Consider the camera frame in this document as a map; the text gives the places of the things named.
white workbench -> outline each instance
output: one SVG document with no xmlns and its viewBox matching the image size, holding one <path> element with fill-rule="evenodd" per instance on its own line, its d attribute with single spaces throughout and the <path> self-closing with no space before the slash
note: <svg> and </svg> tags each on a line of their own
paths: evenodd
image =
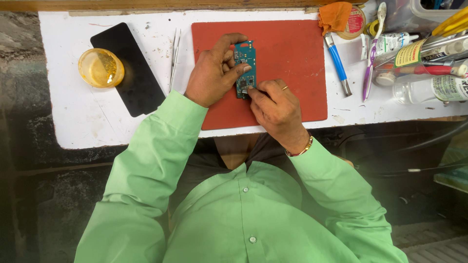
<svg viewBox="0 0 468 263">
<path fill-rule="evenodd" d="M 366 14 L 375 12 L 375 2 L 366 4 Z M 78 58 L 92 48 L 90 37 L 126 22 L 143 55 L 148 60 L 164 93 L 169 87 L 172 38 L 182 29 L 179 58 L 173 89 L 184 93 L 194 67 L 191 24 L 194 22 L 317 20 L 317 14 L 303 11 L 185 11 L 140 15 L 69 16 L 68 12 L 39 12 L 41 33 L 47 58 L 52 116 L 61 147 L 81 149 L 128 144 L 139 123 L 146 117 L 133 118 L 115 88 L 93 88 L 78 73 Z M 401 105 L 392 99 L 391 88 L 374 87 L 362 103 L 362 83 L 366 61 L 359 61 L 360 38 L 347 41 L 334 35 L 353 96 L 345 98 L 333 61 L 325 48 L 328 119 L 306 122 L 306 128 L 370 124 L 468 114 L 468 106 L 441 102 Z M 264 132 L 261 126 L 201 131 L 200 137 Z"/>
</svg>

plastic box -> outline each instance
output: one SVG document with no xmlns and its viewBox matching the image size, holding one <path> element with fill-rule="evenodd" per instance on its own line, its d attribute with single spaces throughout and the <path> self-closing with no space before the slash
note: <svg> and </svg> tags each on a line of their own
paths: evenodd
<svg viewBox="0 0 468 263">
<path fill-rule="evenodd" d="M 385 32 L 431 32 L 441 22 L 456 12 L 453 10 L 428 10 L 421 0 L 377 0 L 387 4 Z"/>
</svg>

man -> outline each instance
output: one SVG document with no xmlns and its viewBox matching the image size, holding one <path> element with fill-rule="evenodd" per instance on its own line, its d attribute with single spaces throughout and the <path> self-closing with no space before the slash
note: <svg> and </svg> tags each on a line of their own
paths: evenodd
<svg viewBox="0 0 468 263">
<path fill-rule="evenodd" d="M 140 124 L 115 158 L 76 262 L 408 262 L 371 187 L 312 139 L 282 80 L 248 90 L 269 135 L 247 164 L 231 171 L 206 145 L 195 148 L 207 108 L 251 68 L 235 66 L 229 49 L 247 39 L 222 36 L 200 55 L 185 96 L 171 92 Z M 303 194 L 324 208 L 324 225 L 300 210 Z M 168 205 L 175 227 L 166 241 L 157 219 Z"/>
</svg>

red mat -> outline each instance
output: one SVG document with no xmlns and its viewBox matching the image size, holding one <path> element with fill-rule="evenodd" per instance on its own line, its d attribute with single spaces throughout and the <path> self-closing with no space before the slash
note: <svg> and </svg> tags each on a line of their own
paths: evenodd
<svg viewBox="0 0 468 263">
<path fill-rule="evenodd" d="M 323 37 L 317 20 L 193 23 L 195 62 L 200 51 L 211 49 L 230 32 L 241 32 L 254 41 L 257 83 L 284 79 L 300 100 L 303 122 L 327 119 Z M 250 100 L 238 99 L 234 86 L 208 109 L 202 130 L 255 125 Z"/>
</svg>

circuit board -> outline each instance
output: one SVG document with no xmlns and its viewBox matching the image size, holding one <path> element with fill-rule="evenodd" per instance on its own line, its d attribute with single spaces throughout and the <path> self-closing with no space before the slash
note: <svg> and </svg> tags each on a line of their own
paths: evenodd
<svg viewBox="0 0 468 263">
<path fill-rule="evenodd" d="M 249 95 L 247 94 L 248 86 L 253 86 L 254 88 L 257 87 L 257 77 L 256 77 L 256 66 L 255 66 L 255 48 L 253 47 L 254 41 L 248 40 L 242 43 L 238 43 L 234 45 L 234 60 L 235 64 L 240 63 L 247 63 L 249 64 L 252 69 L 244 73 L 240 78 L 236 81 L 236 90 L 237 90 L 237 98 L 247 100 L 250 99 Z"/>
</svg>

